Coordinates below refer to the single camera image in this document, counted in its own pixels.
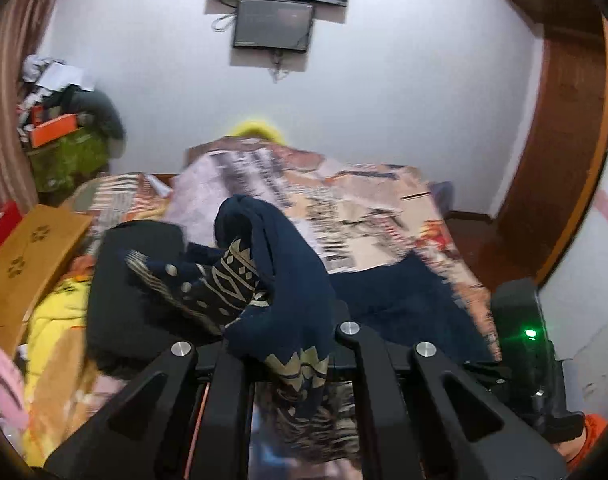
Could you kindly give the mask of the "person's right hand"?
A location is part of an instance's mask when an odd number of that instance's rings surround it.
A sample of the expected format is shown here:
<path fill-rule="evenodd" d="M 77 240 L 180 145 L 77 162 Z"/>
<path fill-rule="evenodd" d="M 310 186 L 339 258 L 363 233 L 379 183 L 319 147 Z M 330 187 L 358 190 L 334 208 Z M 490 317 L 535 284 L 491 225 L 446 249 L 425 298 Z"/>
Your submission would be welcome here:
<path fill-rule="evenodd" d="M 585 435 L 573 439 L 571 441 L 561 442 L 554 445 L 554 448 L 566 460 L 566 463 L 572 462 L 577 455 L 580 455 L 585 446 Z"/>

